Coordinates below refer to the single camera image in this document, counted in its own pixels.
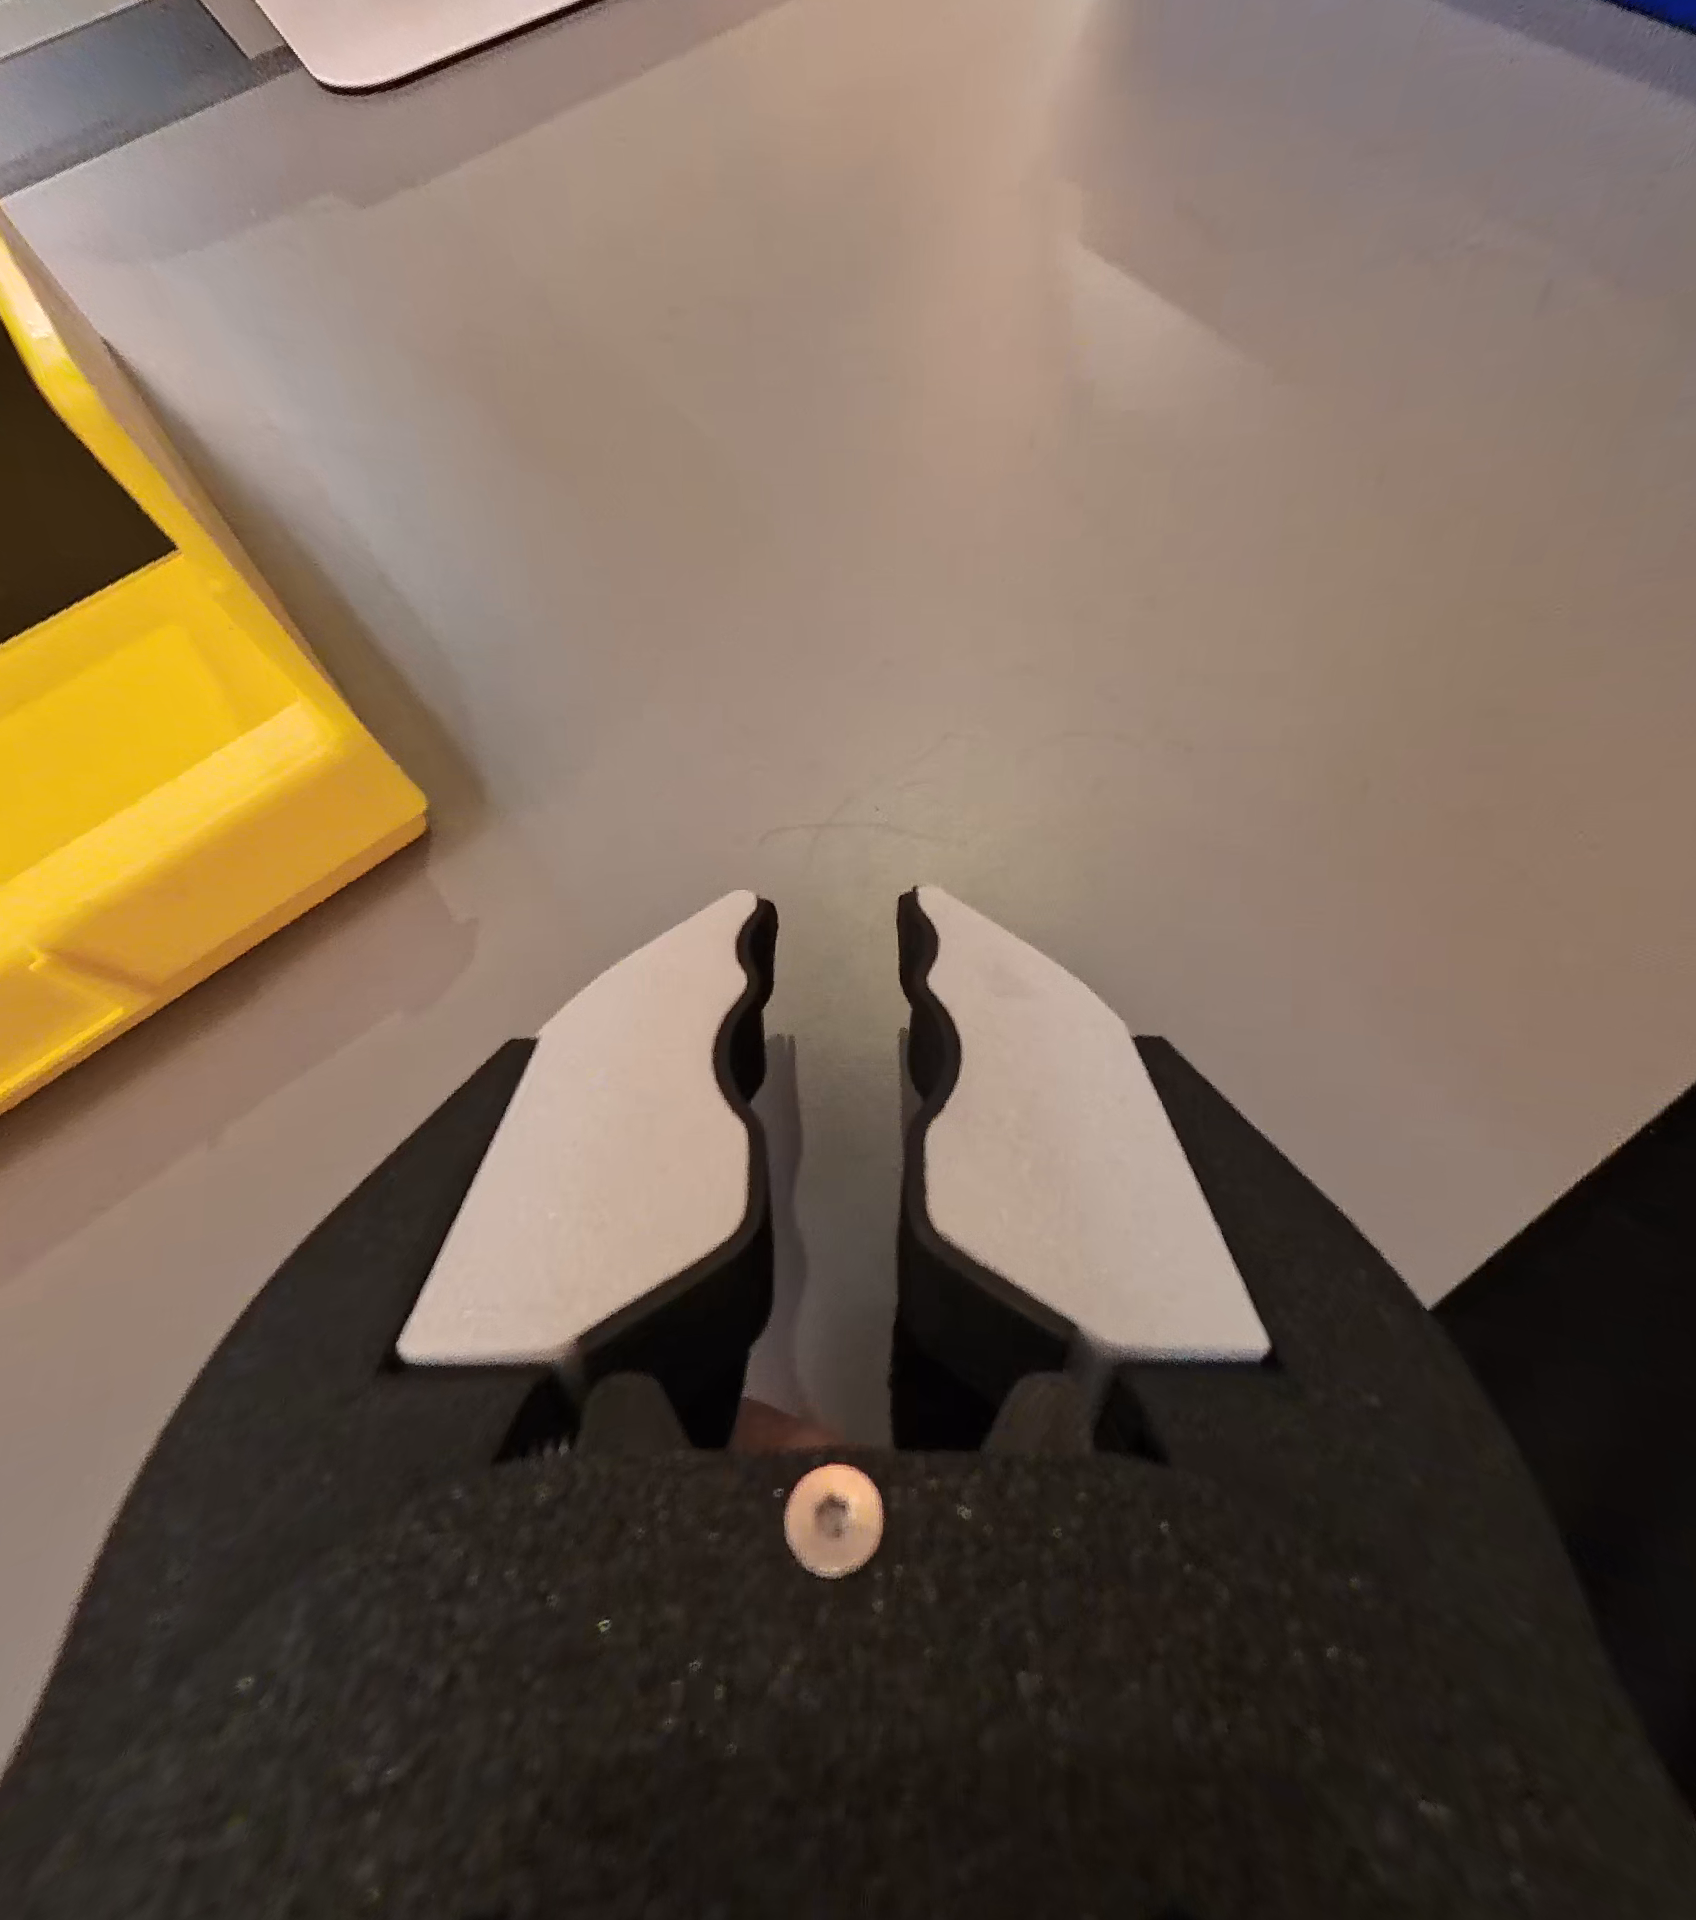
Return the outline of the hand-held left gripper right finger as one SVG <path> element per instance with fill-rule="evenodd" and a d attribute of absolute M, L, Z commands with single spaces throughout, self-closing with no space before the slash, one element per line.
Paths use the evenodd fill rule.
<path fill-rule="evenodd" d="M 891 1428 L 978 1451 L 1028 1380 L 1091 1426 L 1125 1370 L 1251 1370 L 1274 1339 L 1139 1040 L 943 888 L 897 905 L 908 1004 Z"/>

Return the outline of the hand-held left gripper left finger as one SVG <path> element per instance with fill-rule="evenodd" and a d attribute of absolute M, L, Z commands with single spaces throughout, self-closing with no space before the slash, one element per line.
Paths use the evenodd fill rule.
<path fill-rule="evenodd" d="M 521 1081 L 400 1332 L 405 1370 L 632 1376 L 729 1446 L 775 1284 L 765 1003 L 775 907 L 731 892 L 577 991 Z"/>

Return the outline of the yellow plastic bin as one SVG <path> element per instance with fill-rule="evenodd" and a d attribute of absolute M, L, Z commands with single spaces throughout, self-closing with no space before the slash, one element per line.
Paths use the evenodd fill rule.
<path fill-rule="evenodd" d="M 112 349 L 0 214 L 38 393 L 175 543 L 0 646 L 0 1117 L 422 837 Z"/>

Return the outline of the white tablet stand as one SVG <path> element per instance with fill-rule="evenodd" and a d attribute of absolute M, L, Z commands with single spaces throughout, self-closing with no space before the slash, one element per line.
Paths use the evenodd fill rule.
<path fill-rule="evenodd" d="M 540 31 L 589 2 L 260 2 L 315 86 L 369 95 Z"/>

